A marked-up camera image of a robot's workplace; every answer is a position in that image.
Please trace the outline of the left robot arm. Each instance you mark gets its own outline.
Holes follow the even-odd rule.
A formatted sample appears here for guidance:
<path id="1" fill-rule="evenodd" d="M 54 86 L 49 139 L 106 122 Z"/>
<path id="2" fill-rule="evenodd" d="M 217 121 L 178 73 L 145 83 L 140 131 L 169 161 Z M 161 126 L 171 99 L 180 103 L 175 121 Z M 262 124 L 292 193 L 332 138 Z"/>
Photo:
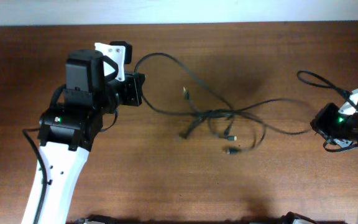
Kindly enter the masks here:
<path id="1" fill-rule="evenodd" d="M 124 46 L 75 50 L 65 63 L 66 83 L 53 93 L 36 129 L 39 144 L 23 134 L 37 158 L 37 170 L 23 223 L 65 223 L 79 175 L 103 116 L 120 105 L 139 106 L 143 75 L 127 73 L 132 52 Z"/>

